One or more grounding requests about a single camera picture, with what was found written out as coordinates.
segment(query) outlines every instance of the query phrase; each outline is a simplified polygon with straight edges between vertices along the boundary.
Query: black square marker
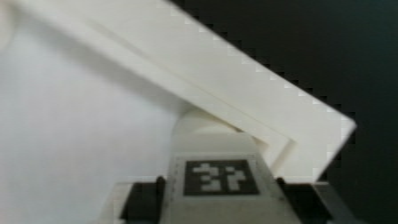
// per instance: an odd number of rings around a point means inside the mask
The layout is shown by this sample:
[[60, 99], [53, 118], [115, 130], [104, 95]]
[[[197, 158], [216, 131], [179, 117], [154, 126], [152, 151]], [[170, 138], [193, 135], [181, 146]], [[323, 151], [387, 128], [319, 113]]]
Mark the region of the black square marker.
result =
[[184, 196], [257, 195], [247, 160], [186, 161]]

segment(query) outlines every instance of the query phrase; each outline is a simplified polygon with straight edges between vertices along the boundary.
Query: black background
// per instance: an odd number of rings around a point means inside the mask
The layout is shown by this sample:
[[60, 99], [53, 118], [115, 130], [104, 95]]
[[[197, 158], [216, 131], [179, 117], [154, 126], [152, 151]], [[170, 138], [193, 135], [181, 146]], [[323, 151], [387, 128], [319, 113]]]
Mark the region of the black background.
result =
[[355, 216], [398, 223], [398, 1], [172, 0], [357, 121], [323, 178]]

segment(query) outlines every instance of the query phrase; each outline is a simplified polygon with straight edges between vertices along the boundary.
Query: white cardboard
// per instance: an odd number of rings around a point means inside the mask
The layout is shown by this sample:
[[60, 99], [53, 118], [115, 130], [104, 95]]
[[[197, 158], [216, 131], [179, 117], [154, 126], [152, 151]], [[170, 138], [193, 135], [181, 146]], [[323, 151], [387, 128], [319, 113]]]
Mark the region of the white cardboard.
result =
[[163, 0], [17, 0], [67, 35], [266, 144], [275, 176], [314, 182], [355, 123]]

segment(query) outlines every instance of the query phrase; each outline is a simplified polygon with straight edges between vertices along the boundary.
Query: white flap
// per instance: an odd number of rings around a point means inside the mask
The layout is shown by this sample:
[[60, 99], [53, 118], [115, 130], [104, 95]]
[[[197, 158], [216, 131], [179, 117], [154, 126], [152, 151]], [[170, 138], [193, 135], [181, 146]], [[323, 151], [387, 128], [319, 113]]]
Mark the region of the white flap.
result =
[[355, 123], [174, 5], [163, 0], [17, 2], [97, 53], [264, 142], [273, 175], [289, 182], [316, 181]]

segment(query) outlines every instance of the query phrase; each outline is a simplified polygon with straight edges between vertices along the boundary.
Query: white panel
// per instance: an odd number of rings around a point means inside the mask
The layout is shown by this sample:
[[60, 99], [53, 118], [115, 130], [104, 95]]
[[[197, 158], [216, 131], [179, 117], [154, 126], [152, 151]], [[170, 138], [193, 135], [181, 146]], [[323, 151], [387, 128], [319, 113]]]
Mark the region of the white panel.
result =
[[314, 181], [353, 121], [163, 0], [17, 0], [65, 33], [266, 143], [273, 175]]
[[87, 224], [115, 182], [165, 174], [190, 105], [19, 18], [0, 54], [0, 223]]

